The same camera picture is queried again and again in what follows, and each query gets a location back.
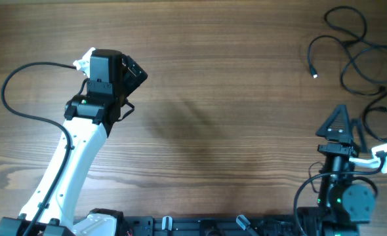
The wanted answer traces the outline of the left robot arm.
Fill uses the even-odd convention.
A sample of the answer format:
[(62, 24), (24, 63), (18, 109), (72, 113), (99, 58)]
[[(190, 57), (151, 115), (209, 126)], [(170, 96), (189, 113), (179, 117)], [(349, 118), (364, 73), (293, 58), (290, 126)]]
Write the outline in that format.
[[(34, 194), (17, 218), (0, 221), (0, 235), (130, 235), (122, 212), (96, 208), (74, 221), (77, 200), (92, 162), (114, 123), (134, 111), (128, 101), (148, 77), (117, 50), (91, 48), (71, 69), (86, 75), (79, 92), (65, 105), (56, 151)], [(123, 113), (123, 106), (130, 111)]]

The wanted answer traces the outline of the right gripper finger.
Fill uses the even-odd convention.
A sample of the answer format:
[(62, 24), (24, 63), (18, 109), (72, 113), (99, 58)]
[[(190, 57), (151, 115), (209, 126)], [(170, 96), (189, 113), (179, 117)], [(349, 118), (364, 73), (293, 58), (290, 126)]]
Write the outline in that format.
[(341, 144), (351, 144), (354, 141), (350, 118), (345, 105), (338, 105), (332, 114), (316, 131), (316, 136)]
[(359, 136), (359, 141), (360, 141), (360, 150), (362, 153), (367, 153), (367, 143), (365, 141), (365, 136), (363, 132), (363, 127), (360, 119), (352, 119), (351, 120), (351, 128), (356, 128), (358, 136)]

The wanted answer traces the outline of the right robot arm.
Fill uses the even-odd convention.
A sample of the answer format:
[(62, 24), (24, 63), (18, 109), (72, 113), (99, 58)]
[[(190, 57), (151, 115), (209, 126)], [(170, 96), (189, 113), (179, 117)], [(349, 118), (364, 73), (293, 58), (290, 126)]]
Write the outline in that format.
[[(359, 224), (368, 224), (378, 190), (367, 177), (379, 173), (356, 171), (351, 158), (367, 153), (361, 125), (350, 119), (345, 105), (338, 105), (316, 131), (326, 139), (317, 151), (325, 156), (319, 174), (308, 178), (297, 190), (293, 217), (300, 235), (358, 235)], [(317, 206), (299, 207), (302, 190), (320, 179)]]

